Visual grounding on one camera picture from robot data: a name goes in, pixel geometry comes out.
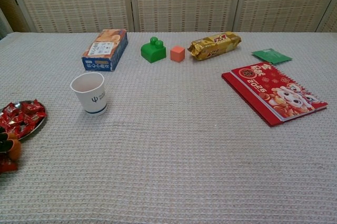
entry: textured tablecloth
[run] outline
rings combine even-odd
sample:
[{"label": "textured tablecloth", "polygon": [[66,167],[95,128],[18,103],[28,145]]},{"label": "textured tablecloth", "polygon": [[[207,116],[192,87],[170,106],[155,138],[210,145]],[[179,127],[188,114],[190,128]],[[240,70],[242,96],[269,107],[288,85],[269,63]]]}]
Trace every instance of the textured tablecloth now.
[{"label": "textured tablecloth", "polygon": [[[69,85],[96,35],[0,41],[1,104],[37,98],[48,112],[19,170],[0,175],[1,223],[337,223],[337,34],[239,33],[230,53],[150,64],[151,36],[168,53],[207,33],[129,33],[92,117]],[[221,78],[266,48],[329,107],[269,127]]]}]

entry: woven screen panel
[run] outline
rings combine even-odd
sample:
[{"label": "woven screen panel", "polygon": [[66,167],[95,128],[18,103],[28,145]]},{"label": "woven screen panel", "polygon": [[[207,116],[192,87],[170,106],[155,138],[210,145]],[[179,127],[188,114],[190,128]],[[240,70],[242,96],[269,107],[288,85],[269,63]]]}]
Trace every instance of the woven screen panel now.
[{"label": "woven screen panel", "polygon": [[125,0],[24,0],[38,32],[128,29]]},{"label": "woven screen panel", "polygon": [[29,27],[15,0],[0,0],[0,8],[15,32],[29,32]]},{"label": "woven screen panel", "polygon": [[221,31],[232,0],[137,0],[140,31]]},{"label": "woven screen panel", "polygon": [[234,28],[247,32],[314,32],[329,0],[240,0]]},{"label": "woven screen panel", "polygon": [[337,4],[332,9],[332,12],[326,20],[322,32],[337,32]]}]

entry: green packet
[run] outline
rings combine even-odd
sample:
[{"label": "green packet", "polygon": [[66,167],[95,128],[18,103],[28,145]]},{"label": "green packet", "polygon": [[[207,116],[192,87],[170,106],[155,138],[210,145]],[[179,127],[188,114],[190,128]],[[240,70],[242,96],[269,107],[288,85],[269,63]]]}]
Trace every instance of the green packet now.
[{"label": "green packet", "polygon": [[273,49],[258,50],[257,52],[253,52],[253,55],[272,64],[292,60],[291,57],[287,57]]}]

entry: gold snack package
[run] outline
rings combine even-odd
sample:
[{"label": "gold snack package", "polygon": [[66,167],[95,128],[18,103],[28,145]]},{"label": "gold snack package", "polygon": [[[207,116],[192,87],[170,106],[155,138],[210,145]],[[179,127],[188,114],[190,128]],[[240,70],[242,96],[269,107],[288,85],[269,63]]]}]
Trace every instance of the gold snack package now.
[{"label": "gold snack package", "polygon": [[241,42],[240,36],[227,31],[225,33],[192,41],[188,50],[195,59],[205,60],[235,49],[239,42]]}]

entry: cardboard box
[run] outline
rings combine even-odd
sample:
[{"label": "cardboard box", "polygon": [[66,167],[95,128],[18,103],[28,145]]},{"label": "cardboard box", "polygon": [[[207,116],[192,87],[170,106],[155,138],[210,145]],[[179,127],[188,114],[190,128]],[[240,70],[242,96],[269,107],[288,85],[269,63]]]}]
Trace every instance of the cardboard box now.
[{"label": "cardboard box", "polygon": [[127,46],[125,29],[104,29],[82,55],[86,70],[112,72]]}]

